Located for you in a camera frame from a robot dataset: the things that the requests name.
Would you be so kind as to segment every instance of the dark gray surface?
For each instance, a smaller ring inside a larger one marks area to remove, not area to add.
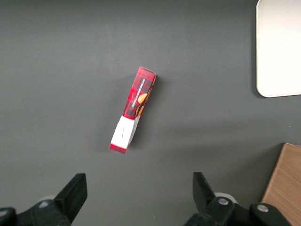
[[[1,206],[23,211],[87,174],[81,225],[183,225],[192,173],[243,206],[301,96],[255,88],[255,0],[1,1]],[[158,74],[126,155],[108,150],[139,66]]]

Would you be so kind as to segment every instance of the cardboard box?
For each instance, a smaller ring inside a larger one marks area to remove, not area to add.
[[[301,225],[301,146],[283,145],[261,202],[275,206],[292,226]]]
[[[110,149],[125,153],[131,143],[137,124],[144,110],[145,103],[156,80],[156,73],[139,67],[133,85],[128,95],[127,104],[117,124]]]

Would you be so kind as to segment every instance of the wooden block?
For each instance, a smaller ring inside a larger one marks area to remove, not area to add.
[[[283,145],[261,202],[277,207],[293,226],[300,226],[301,146]]]

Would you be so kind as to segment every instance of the black robotic claw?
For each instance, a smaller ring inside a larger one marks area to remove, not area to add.
[[[193,199],[198,209],[184,226],[290,226],[272,205],[256,203],[246,210],[225,197],[216,197],[202,173],[193,173]]]
[[[53,200],[40,201],[20,214],[0,208],[0,226],[70,226],[86,199],[86,175],[76,174]]]

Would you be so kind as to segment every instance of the red plaid packaging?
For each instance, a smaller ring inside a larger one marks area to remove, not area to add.
[[[156,80],[156,73],[139,67],[128,95],[127,104],[117,124],[110,149],[125,153],[131,143],[145,103]]]

